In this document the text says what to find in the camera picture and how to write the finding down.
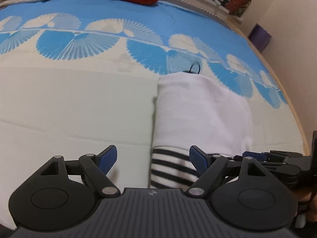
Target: black circular pad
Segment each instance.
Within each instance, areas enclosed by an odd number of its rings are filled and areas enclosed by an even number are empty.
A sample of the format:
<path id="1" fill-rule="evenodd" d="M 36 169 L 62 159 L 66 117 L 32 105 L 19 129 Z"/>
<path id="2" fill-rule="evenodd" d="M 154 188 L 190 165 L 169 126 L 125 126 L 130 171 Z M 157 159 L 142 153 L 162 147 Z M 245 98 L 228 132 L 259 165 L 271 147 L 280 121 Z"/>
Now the black circular pad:
<path id="1" fill-rule="evenodd" d="M 216 189 L 211 207 L 232 226 L 259 232 L 289 226 L 296 215 L 297 200 L 259 162 L 244 159 L 238 180 Z"/>
<path id="2" fill-rule="evenodd" d="M 54 209 L 60 207 L 64 205 L 67 200 L 67 193 L 57 188 L 39 190 L 31 197 L 33 205 L 41 209 Z"/>
<path id="3" fill-rule="evenodd" d="M 239 202 L 250 209 L 267 209 L 274 205 L 274 196 L 265 190 L 249 189 L 238 195 Z"/>

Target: gray ribbed plate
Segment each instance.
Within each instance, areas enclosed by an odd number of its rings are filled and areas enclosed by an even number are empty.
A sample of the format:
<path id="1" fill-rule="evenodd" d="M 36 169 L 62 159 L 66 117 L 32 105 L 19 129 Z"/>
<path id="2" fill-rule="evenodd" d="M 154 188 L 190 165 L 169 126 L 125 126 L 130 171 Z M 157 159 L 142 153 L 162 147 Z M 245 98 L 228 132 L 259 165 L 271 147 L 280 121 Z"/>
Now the gray ribbed plate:
<path id="1" fill-rule="evenodd" d="M 40 233 L 19 228 L 11 238 L 295 238 L 287 229 L 250 233 L 221 222 L 206 201 L 180 189 L 126 189 L 102 199 L 96 211 L 70 229 Z"/>

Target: blue patterned mattress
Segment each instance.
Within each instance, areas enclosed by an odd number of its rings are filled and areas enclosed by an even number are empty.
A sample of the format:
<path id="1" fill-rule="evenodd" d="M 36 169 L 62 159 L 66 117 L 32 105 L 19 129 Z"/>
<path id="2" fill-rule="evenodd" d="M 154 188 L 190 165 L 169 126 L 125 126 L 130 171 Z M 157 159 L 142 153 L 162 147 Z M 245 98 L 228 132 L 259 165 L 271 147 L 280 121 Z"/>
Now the blue patterned mattress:
<path id="1" fill-rule="evenodd" d="M 158 77 L 193 64 L 248 99 L 254 151 L 303 151 L 280 88 L 246 40 L 205 16 L 163 1 L 50 0 L 1 10 L 0 150 L 7 158 L 0 183 L 7 193 L 0 208 L 50 156 L 75 159 L 109 144 L 119 151 L 117 185 L 146 187 Z M 18 173 L 7 181 L 9 160 Z"/>

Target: blue gripper pad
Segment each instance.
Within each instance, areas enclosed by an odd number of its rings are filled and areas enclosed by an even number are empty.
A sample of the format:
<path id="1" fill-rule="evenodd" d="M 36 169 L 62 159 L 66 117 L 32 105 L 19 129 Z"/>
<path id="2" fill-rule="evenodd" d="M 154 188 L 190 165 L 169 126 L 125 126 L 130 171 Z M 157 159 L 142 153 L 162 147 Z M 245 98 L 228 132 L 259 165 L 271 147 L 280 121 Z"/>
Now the blue gripper pad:
<path id="1" fill-rule="evenodd" d="M 106 175 L 118 158 L 117 148 L 113 146 L 100 158 L 98 168 Z"/>
<path id="2" fill-rule="evenodd" d="M 267 160 L 267 157 L 265 155 L 263 155 L 262 153 L 256 153 L 256 152 L 250 152 L 250 151 L 246 151 L 242 154 L 243 157 L 246 157 L 246 156 L 250 156 L 250 157 L 253 157 L 255 158 L 256 160 L 258 161 L 266 161 Z"/>
<path id="3" fill-rule="evenodd" d="M 201 176 L 208 169 L 208 159 L 201 154 L 195 147 L 189 149 L 189 160 L 196 168 L 197 173 Z"/>

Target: black and white striped fabric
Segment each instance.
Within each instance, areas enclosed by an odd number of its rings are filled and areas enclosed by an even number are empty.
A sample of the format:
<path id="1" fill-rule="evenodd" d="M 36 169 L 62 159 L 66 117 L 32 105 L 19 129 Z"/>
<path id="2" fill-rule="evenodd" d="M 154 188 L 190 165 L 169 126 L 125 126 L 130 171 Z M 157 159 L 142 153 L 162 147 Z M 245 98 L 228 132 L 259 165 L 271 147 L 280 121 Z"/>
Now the black and white striped fabric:
<path id="1" fill-rule="evenodd" d="M 151 188 L 187 190 L 199 177 L 189 156 L 165 149 L 154 149 L 151 163 Z"/>

